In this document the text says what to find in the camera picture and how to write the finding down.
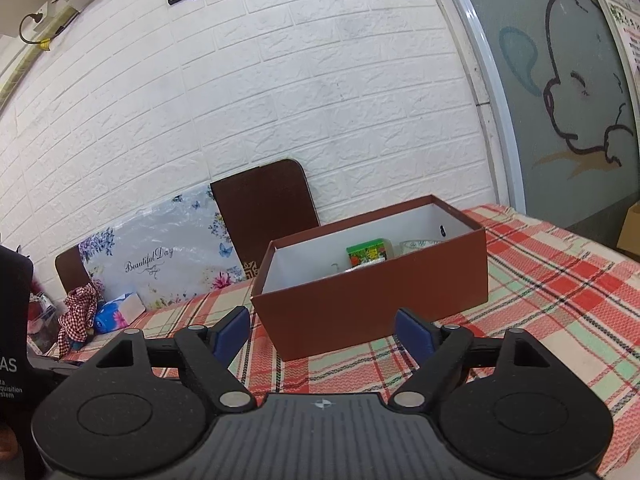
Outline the person's left hand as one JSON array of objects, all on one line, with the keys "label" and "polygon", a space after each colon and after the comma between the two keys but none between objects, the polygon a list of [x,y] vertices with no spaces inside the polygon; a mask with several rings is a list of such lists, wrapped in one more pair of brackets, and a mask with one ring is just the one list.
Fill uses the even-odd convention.
[{"label": "person's left hand", "polygon": [[9,427],[0,428],[0,460],[2,462],[12,462],[20,452],[20,445],[17,442],[14,431]]}]

